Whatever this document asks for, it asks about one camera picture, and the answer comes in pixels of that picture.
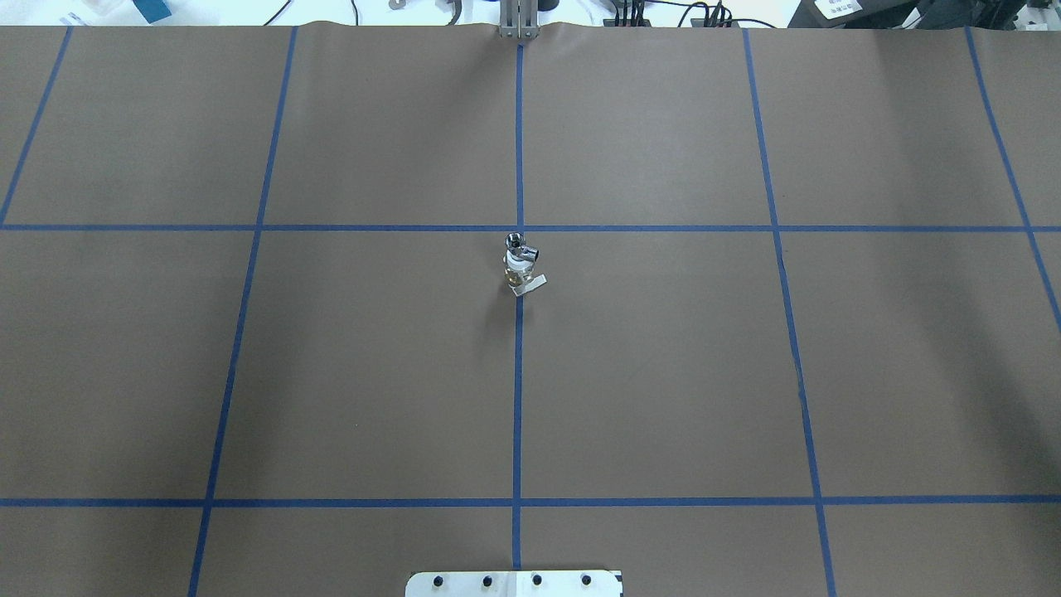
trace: blue object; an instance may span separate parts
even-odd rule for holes
[[[173,14],[166,5],[166,0],[133,0],[133,4],[147,22],[159,21]]]

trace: grid square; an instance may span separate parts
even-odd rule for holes
[[[1036,109],[1061,99],[1061,64],[1015,56],[1057,56],[1057,35],[1022,35],[973,30],[976,53],[1006,153],[1016,175],[1031,223],[1061,225],[1057,169],[1050,156],[1061,153],[1061,122]]]
[[[1020,225],[964,35],[899,35],[751,33],[781,222]]]
[[[1061,491],[1061,338],[1025,234],[784,242],[822,493]]]
[[[503,241],[266,232],[219,497],[509,497]]]
[[[288,40],[263,28],[77,28],[7,221],[254,222]]]
[[[271,223],[515,221],[516,46],[485,24],[407,31],[299,30]]]
[[[539,233],[525,497],[810,495],[769,233]]]
[[[839,595],[993,597],[1061,594],[1061,506],[834,507]]]
[[[507,508],[214,510],[198,595],[402,595],[418,572],[511,568]]]
[[[527,223],[769,224],[741,33],[662,40],[559,23],[527,47]]]
[[[0,204],[62,45],[58,28],[8,27],[0,37]]]
[[[1046,265],[1046,274],[1050,278],[1054,293],[1061,291],[1061,233],[1040,232],[1036,234],[1039,251]]]
[[[203,496],[248,232],[0,232],[0,496]]]
[[[184,595],[195,509],[0,508],[5,595]]]
[[[825,594],[814,509],[524,508],[523,569],[623,572],[641,597]]]

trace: white label sticker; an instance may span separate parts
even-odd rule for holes
[[[862,10],[858,0],[814,0],[814,5],[827,19],[837,19]]]

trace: black cable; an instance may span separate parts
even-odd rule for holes
[[[711,11],[711,15],[703,21],[703,27],[715,27],[715,23],[725,18],[726,14],[723,12],[725,10],[726,7],[723,6],[721,2],[715,4],[715,8]]]
[[[269,19],[267,21],[265,21],[265,25],[264,27],[268,27],[268,25],[273,24],[273,21],[276,20],[276,17],[280,16],[280,13],[282,13],[284,10],[286,10],[286,7],[290,4],[291,4],[291,0],[288,0],[286,2],[284,2],[283,6],[280,6],[280,10],[277,11],[275,15],[273,15],[272,17],[269,17]]]
[[[448,22],[446,24],[447,25],[456,24],[457,23],[457,19],[460,18],[460,11],[463,8],[464,8],[464,6],[462,5],[460,0],[453,0],[453,18],[451,18],[450,22]]]
[[[1006,3],[1006,0],[998,0],[998,2],[995,4],[995,12],[994,12],[993,15],[991,15],[991,20],[988,21],[988,29],[994,29],[995,28],[994,22],[995,22],[995,20],[998,19],[998,11],[1002,10],[1002,5],[1005,4],[1005,3]]]
[[[926,27],[925,30],[926,31],[934,31],[934,30],[935,31],[939,31],[941,29],[945,29],[949,25],[952,25],[952,24],[957,23],[957,22],[961,22],[963,20],[968,20],[970,23],[972,23],[973,22],[973,14],[975,12],[976,12],[976,4],[973,3],[973,8],[971,11],[969,11],[969,15],[968,16],[964,15],[964,14],[961,14],[961,15],[958,15],[958,16],[954,17],[951,20],[947,20],[947,21],[944,21],[944,22],[941,22],[941,23],[937,23],[935,27]]]
[[[685,6],[685,12],[682,13],[681,14],[681,18],[678,19],[678,27],[681,27],[681,23],[685,22],[685,17],[689,16],[689,12],[692,11],[693,8],[697,7],[697,6],[702,6],[703,7],[703,22],[705,23],[708,22],[708,15],[711,12],[711,6],[708,6],[707,2],[693,2],[692,4],[688,4]]]
[[[671,4],[672,6],[691,6],[692,4],[685,4],[683,2],[672,2],[671,0],[645,0],[645,2],[651,2],[653,4]]]
[[[726,27],[726,25],[728,25],[731,22],[744,22],[744,21],[747,21],[747,22],[758,22],[759,24],[765,24],[766,27],[768,27],[770,29],[777,29],[772,24],[770,24],[770,23],[768,23],[766,21],[761,21],[759,19],[726,19],[724,21],[718,21],[717,23],[715,23],[715,27]]]

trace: blue tape grid line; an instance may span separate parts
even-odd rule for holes
[[[516,229],[523,215],[523,45],[516,47]],[[523,297],[516,297],[516,349],[512,364],[512,569],[523,565]]]
[[[255,265],[258,262],[258,248],[261,244],[262,225],[265,222],[265,208],[268,205],[269,185],[273,179],[273,164],[276,161],[276,148],[280,141],[280,127],[283,124],[283,106],[288,99],[288,83],[291,78],[291,64],[295,55],[295,41],[298,38],[298,28],[292,28],[291,39],[288,42],[288,58],[283,67],[283,80],[280,83],[280,98],[276,106],[276,120],[273,123],[273,138],[269,141],[268,159],[265,163],[265,176],[262,179],[262,193],[258,201],[258,220],[255,236],[250,243],[250,257],[247,259],[247,274],[243,281],[243,296],[240,298],[240,315],[236,321],[236,336],[232,339],[232,356],[228,363],[228,376],[225,381],[225,394],[221,404],[221,416],[218,421],[218,435],[213,444],[213,456],[210,460],[210,476],[207,479],[206,497],[203,501],[203,515],[199,521],[198,540],[195,543],[195,558],[192,562],[191,578],[188,581],[188,597],[195,597],[198,591],[199,573],[203,569],[203,555],[206,551],[207,533],[210,530],[210,515],[213,511],[214,493],[218,489],[218,471],[221,468],[221,452],[225,444],[225,431],[228,426],[228,412],[232,404],[232,389],[236,386],[236,371],[240,361],[240,348],[243,343],[243,328],[247,319],[247,303],[250,300],[250,286],[255,278]]]
[[[788,271],[785,268],[784,247],[778,226],[778,207],[773,200],[773,179],[770,176],[770,160],[766,150],[766,134],[763,130],[763,113],[759,104],[759,88],[755,84],[755,65],[751,53],[751,38],[748,30],[743,30],[744,53],[748,63],[748,84],[751,87],[751,106],[755,116],[755,134],[759,136],[759,156],[763,163],[763,181],[766,185],[766,203],[770,210],[770,225],[773,228],[773,251],[778,259],[778,276],[781,280],[781,297],[785,306],[785,321],[788,327],[788,346],[796,367],[796,383],[799,390],[800,410],[803,417],[803,441],[806,445],[806,460],[811,473],[811,490],[814,492],[814,509],[818,519],[818,539],[821,544],[821,561],[825,570],[825,589],[830,597],[836,597],[836,581],[833,576],[833,555],[829,548],[829,528],[825,524],[825,508],[821,499],[821,482],[818,478],[818,457],[814,449],[814,432],[811,427],[811,409],[806,402],[806,385],[803,381],[803,359],[799,352],[796,335],[796,319],[793,315],[792,294],[788,291]]]
[[[0,225],[7,217],[7,209],[11,208],[11,200],[15,197],[15,189],[18,188],[18,179],[22,176],[22,168],[25,165],[25,158],[30,155],[30,147],[33,145],[33,138],[37,136],[37,126],[40,125],[40,118],[45,115],[45,107],[48,105],[48,98],[52,94],[52,87],[55,86],[55,78],[59,75],[59,68],[63,66],[63,57],[66,56],[67,48],[70,47],[70,37],[73,35],[73,28],[68,27],[63,36],[63,43],[55,55],[55,64],[52,65],[52,72],[48,75],[48,83],[45,84],[45,91],[40,94],[40,102],[37,104],[37,111],[33,115],[30,123],[30,131],[25,135],[25,142],[22,143],[22,151],[18,154],[18,162],[15,163],[15,172],[11,175],[11,183],[7,185],[7,193],[4,194],[3,205],[0,205]]]
[[[893,226],[862,224],[524,224],[526,232],[1061,232],[1061,226]],[[4,231],[385,231],[509,232],[509,224],[0,224]]]
[[[988,87],[984,83],[984,71],[980,70],[980,57],[976,53],[973,30],[969,27],[966,27],[966,42],[969,43],[969,57],[973,60],[973,71],[976,73],[976,84],[980,88],[980,99],[984,100],[984,110],[988,115],[988,123],[991,125],[991,133],[994,135],[995,144],[998,145],[998,155],[1002,156],[1002,163],[1006,168],[1009,186],[1013,189],[1013,199],[1016,201],[1016,209],[1021,212],[1021,221],[1024,222],[1024,230],[1028,234],[1028,244],[1031,246],[1031,253],[1036,258],[1036,266],[1039,267],[1039,275],[1043,278],[1043,287],[1046,289],[1046,297],[1050,303],[1050,310],[1054,312],[1054,323],[1057,324],[1058,331],[1061,332],[1061,310],[1058,309],[1057,296],[1054,294],[1054,284],[1050,283],[1050,276],[1046,273],[1046,264],[1043,262],[1043,256],[1039,251],[1039,242],[1036,240],[1036,232],[1031,227],[1031,218],[1028,217],[1028,209],[1024,205],[1021,187],[1017,186],[1016,175],[1013,174],[1013,164],[1009,161],[1006,143],[1002,139],[1002,131],[998,130],[998,122],[995,120],[994,109],[991,107]]]
[[[815,506],[811,496],[778,497],[523,497],[525,508],[746,508]],[[1012,495],[847,495],[824,496],[825,506],[919,506],[960,504],[1061,504],[1059,494]],[[70,498],[70,497],[6,497],[0,508],[194,508],[205,499],[168,498]],[[504,497],[454,497],[413,499],[344,499],[344,498],[214,498],[213,508],[335,508],[335,509],[402,509],[402,508],[511,508],[512,501]]]

